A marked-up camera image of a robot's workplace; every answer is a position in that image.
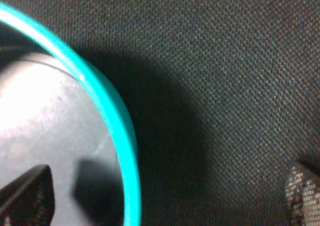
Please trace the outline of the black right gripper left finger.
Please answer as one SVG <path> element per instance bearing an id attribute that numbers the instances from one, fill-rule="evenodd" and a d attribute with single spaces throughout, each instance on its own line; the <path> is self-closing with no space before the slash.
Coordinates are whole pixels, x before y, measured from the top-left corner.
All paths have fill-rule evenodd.
<path id="1" fill-rule="evenodd" d="M 52 171 L 38 164 L 0 189 L 2 226 L 49 226 L 55 213 Z"/>

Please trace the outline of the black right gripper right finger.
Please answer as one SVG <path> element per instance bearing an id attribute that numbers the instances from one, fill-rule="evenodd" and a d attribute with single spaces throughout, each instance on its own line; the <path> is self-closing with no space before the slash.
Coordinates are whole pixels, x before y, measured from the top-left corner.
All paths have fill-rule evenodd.
<path id="1" fill-rule="evenodd" d="M 320 169 L 306 161 L 295 162 L 285 182 L 284 195 L 291 226 L 320 224 Z"/>

